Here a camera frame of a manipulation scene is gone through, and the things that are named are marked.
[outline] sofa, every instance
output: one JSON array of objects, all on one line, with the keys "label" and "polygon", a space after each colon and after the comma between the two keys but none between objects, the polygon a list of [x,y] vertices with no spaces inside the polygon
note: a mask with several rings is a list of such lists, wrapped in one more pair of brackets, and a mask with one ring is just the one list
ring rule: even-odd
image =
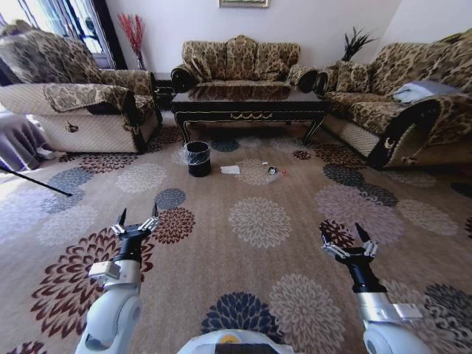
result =
[{"label": "sofa", "polygon": [[313,89],[317,70],[297,64],[300,45],[258,43],[244,35],[227,42],[188,41],[183,63],[172,70],[173,86],[186,92],[195,86],[280,86]]},{"label": "sofa", "polygon": [[151,72],[99,70],[84,43],[23,21],[0,30],[0,70],[0,103],[33,115],[53,150],[144,152],[162,119]]},{"label": "sofa", "polygon": [[[394,101],[414,80],[461,93]],[[373,167],[472,162],[471,30],[431,44],[389,44],[369,64],[336,62],[318,73],[315,92],[330,101],[324,127]]]}]

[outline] picture frame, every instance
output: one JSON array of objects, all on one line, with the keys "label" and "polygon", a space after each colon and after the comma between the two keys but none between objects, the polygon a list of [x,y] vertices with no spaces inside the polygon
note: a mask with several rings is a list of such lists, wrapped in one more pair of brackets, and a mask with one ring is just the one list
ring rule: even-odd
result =
[{"label": "picture frame", "polygon": [[268,7],[269,0],[218,0],[220,7]]}]

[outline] trash can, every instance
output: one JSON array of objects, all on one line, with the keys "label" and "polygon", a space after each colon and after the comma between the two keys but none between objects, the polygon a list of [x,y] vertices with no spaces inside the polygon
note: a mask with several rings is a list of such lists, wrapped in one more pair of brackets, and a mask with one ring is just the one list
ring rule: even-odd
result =
[{"label": "trash can", "polygon": [[204,177],[211,172],[209,146],[206,142],[189,142],[185,145],[184,150],[190,175]]}]

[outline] armchair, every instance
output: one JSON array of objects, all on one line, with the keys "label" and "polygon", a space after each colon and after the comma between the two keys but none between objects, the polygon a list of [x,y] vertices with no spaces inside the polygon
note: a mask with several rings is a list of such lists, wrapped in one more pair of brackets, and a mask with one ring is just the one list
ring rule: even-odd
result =
[{"label": "armchair", "polygon": [[32,114],[53,150],[143,152],[162,121],[151,72],[99,70],[83,43],[22,21],[0,32],[0,68],[13,83],[0,103]]}]

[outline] coffee table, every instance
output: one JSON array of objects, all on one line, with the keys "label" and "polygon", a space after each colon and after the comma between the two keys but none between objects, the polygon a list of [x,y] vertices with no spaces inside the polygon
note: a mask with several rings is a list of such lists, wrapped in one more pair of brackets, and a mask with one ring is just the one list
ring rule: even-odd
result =
[{"label": "coffee table", "polygon": [[311,122],[306,144],[323,123],[329,103],[293,86],[196,86],[171,102],[177,126],[190,142],[191,122]]}]

